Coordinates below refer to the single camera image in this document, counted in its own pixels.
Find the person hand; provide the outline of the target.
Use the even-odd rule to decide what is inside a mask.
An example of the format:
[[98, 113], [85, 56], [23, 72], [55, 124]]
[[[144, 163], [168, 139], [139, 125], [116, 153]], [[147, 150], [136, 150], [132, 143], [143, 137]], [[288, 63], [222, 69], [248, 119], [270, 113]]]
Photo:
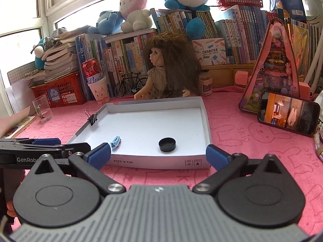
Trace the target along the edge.
[[13, 218], [17, 217], [12, 201], [7, 202], [7, 215]]

